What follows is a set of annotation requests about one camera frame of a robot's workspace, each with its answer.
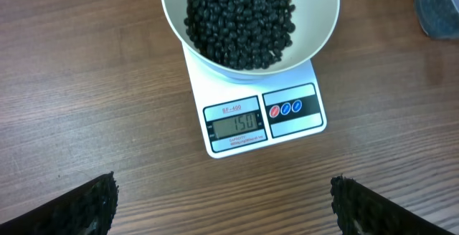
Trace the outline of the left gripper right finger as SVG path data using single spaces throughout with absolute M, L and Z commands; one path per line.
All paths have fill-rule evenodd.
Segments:
M 453 235 L 354 179 L 331 179 L 331 208 L 343 235 Z

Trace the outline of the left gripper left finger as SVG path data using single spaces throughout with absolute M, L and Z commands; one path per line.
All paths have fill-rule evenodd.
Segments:
M 118 206 L 109 172 L 1 224 L 1 234 L 107 234 Z

